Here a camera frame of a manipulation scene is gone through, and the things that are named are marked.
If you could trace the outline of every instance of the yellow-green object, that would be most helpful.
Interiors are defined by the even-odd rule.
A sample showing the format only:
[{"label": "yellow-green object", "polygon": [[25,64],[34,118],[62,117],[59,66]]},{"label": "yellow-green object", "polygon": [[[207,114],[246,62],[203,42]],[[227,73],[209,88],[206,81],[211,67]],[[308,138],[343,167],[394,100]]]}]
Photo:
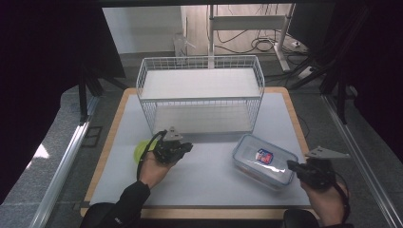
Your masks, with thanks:
[{"label": "yellow-green object", "polygon": [[[150,140],[145,140],[145,141],[140,141],[136,148],[134,149],[134,162],[136,162],[137,164],[139,164],[139,160],[142,157],[142,154],[145,150],[145,147],[150,143]],[[148,148],[148,150],[153,150],[155,145],[157,144],[157,141],[154,141],[150,147]]]}]

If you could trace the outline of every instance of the white shelf top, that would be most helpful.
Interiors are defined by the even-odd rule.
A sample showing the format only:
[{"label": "white shelf top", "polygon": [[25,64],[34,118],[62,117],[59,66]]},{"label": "white shelf top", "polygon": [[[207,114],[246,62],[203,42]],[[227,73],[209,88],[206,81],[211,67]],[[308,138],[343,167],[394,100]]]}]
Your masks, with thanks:
[{"label": "white shelf top", "polygon": [[252,68],[149,70],[141,99],[259,97]]}]

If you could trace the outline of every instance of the human hand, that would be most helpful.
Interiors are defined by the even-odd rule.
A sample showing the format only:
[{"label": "human hand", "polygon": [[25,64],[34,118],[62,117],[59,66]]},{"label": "human hand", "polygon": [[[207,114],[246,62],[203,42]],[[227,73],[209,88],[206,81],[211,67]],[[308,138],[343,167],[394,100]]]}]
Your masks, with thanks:
[{"label": "human hand", "polygon": [[176,163],[162,164],[158,162],[152,151],[148,151],[145,155],[142,170],[140,172],[139,181],[147,184],[151,189],[163,180],[168,171]]},{"label": "human hand", "polygon": [[[337,183],[347,195],[346,187]],[[307,183],[301,181],[300,185],[308,195],[312,208],[322,220],[324,226],[340,224],[343,221],[344,205],[340,194],[334,187],[325,191],[315,190]]]}]

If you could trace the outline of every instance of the person's left hand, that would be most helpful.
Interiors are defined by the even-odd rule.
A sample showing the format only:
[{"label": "person's left hand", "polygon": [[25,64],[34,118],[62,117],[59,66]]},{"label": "person's left hand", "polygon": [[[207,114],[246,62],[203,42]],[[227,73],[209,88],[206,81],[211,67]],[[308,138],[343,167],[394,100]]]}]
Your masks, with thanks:
[{"label": "person's left hand", "polygon": [[151,189],[163,180],[168,171],[175,164],[176,163],[162,164],[156,160],[152,151],[148,151],[144,158],[139,181],[147,184]]}]

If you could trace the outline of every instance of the gray floor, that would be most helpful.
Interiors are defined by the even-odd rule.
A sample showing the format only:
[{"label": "gray floor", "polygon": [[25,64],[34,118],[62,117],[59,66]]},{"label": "gray floor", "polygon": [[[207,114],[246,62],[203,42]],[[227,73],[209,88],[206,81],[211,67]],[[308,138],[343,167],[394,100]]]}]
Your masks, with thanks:
[{"label": "gray floor", "polygon": [[[120,79],[134,86],[140,62],[143,57],[164,56],[171,53],[148,53],[145,55],[122,55],[126,79]],[[260,56],[263,74],[280,74],[278,62],[273,55]],[[298,78],[269,77],[269,86],[291,84]],[[49,217],[47,227],[78,227],[81,222],[80,205],[83,203],[87,187],[92,178],[104,141],[113,120],[114,113],[123,92],[114,85],[101,80],[105,93],[101,97],[93,116],[87,137],[77,154],[65,186]],[[340,152],[349,148],[340,135],[329,110],[321,98],[318,86],[321,79],[312,81],[300,89],[290,91],[299,122],[311,149],[321,145]],[[0,206],[0,227],[29,227],[42,197],[62,159],[70,138],[79,122],[78,91],[73,88],[62,97],[62,107],[55,122],[43,142],[48,157],[35,158],[21,179],[14,186],[6,201]],[[372,128],[355,109],[353,100],[346,104],[348,126],[355,136],[365,158],[374,170],[380,183],[392,200],[399,215],[403,212],[403,165],[389,147],[379,138]],[[389,227],[374,199],[366,181],[353,160],[334,161],[338,171],[348,182],[352,198],[352,214],[349,221],[355,227]]]}]

